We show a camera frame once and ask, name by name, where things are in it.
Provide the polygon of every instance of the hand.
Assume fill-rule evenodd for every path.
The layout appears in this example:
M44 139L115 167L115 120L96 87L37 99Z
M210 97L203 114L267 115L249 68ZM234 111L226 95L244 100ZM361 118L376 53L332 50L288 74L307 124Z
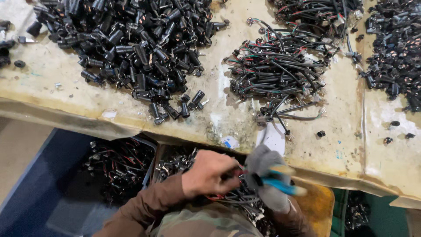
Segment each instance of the hand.
M287 165L277 151L271 151L267 146L259 145L245 160L245 168L248 171L248 174L245 174L245 180L248 187L258 193L260 199L267 207L274 211L287 214L290 211L288 195L272 186L258 186L252 177L252 174L257 174L259 177L265 176L269 168L276 164ZM289 184L291 177L281 175L280 180Z
M240 186L240 179L222 180L221 176L238 167L238 161L214 151L200 150L193 167L181 177L187 198L202 194L225 194Z

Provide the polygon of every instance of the blue ink mark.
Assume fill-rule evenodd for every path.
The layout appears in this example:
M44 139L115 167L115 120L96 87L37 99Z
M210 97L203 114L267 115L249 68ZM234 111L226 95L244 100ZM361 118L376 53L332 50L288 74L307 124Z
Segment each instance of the blue ink mark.
M231 145L229 144L229 142L224 142L225 146L228 148L231 148Z

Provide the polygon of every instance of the workbench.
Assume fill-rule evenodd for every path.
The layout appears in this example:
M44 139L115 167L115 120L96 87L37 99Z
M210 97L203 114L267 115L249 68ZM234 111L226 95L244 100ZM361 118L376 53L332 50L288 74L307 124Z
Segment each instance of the workbench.
M366 9L375 2L366 3ZM32 5L26 1L0 0L0 16L14 26L7 38L30 35L26 28L35 20ZM167 120L155 125L144 102L136 101L129 90L115 85L87 84L80 76L78 57L72 50L61 50L48 39L42 28L38 43L11 49L11 60L23 60L26 67L13 64L0 70L0 116L48 124L105 139L128 137L143 132L161 143L197 142L229 147L249 153L258 143L261 128L254 116L266 101L239 101L229 91L229 56L245 39L260 37L259 26L248 26L248 17L268 23L274 21L274 9L264 0L214 2L213 21L229 19L231 26L212 38L211 47L201 49L205 68L202 77L188 76L190 96L205 92L209 100L203 110L191 112L184 120ZM356 35L365 34L363 21L359 31L350 34L354 50L363 58L372 53L374 35L356 43ZM350 58L337 54L324 74L326 94L322 97L327 117L315 121L286 120L294 135L285 141L282 131L273 129L265 143L283 152L297 178L313 183L358 189L376 195L398 195L392 205L421 209L421 114L402 112L406 99L388 101L384 91L367 89L358 78ZM178 108L174 98L170 103ZM294 114L314 116L321 107L311 106ZM401 125L388 130L389 123ZM326 136L319 138L320 130ZM406 140L404 134L416 135ZM385 137L394 138L384 145Z

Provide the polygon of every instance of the brown sleeve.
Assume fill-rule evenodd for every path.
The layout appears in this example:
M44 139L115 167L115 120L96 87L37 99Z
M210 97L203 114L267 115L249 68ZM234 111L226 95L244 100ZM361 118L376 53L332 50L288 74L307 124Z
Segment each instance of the brown sleeve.
M291 201L291 210L288 214L273 212L277 234L283 237L316 237L297 201L292 197L288 198Z
M146 236L145 230L169 207L185 200L181 174L140 191L105 222L94 237Z

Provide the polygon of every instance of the gray work glove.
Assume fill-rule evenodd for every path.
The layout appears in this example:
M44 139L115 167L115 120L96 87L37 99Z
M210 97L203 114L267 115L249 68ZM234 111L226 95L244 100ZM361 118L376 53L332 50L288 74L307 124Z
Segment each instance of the gray work glove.
M263 144L259 145L245 160L245 168L248 171L245 174L245 180L248 187L257 192L267 207L276 212L288 214L290 211L288 195L273 186L258 186L253 177L253 174L257 174L259 177L265 176L269 168L277 164L287 165L277 151L271 151ZM288 175L279 175L278 179L287 184L291 182L291 177Z

